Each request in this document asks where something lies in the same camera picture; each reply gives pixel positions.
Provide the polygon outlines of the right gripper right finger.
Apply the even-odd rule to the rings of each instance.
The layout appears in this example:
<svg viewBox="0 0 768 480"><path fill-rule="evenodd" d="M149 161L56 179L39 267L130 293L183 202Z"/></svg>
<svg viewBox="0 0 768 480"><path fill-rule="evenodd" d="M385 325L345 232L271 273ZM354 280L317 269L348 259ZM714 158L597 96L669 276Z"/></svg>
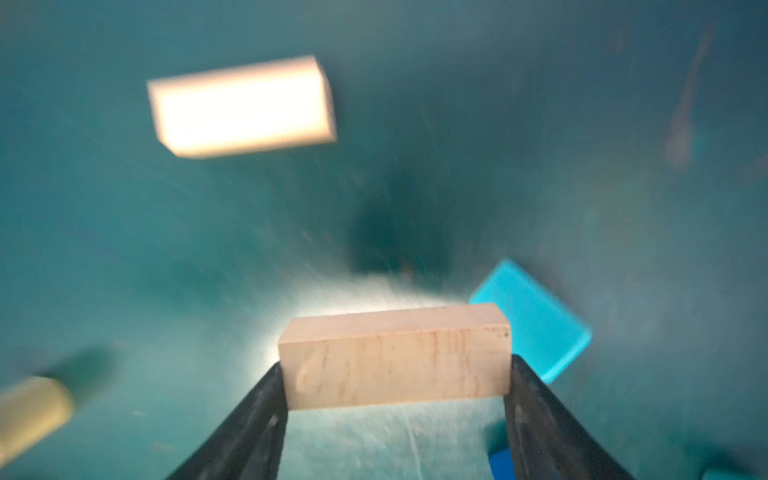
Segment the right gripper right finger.
<svg viewBox="0 0 768 480"><path fill-rule="evenodd" d="M633 480L518 355L503 400L517 480Z"/></svg>

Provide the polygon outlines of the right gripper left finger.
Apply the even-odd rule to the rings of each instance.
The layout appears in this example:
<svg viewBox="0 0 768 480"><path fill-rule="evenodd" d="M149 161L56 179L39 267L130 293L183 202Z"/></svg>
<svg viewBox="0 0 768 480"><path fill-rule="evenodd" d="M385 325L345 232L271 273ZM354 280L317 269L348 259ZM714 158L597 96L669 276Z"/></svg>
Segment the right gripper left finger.
<svg viewBox="0 0 768 480"><path fill-rule="evenodd" d="M275 480L287 422L283 372L275 363L168 479Z"/></svg>

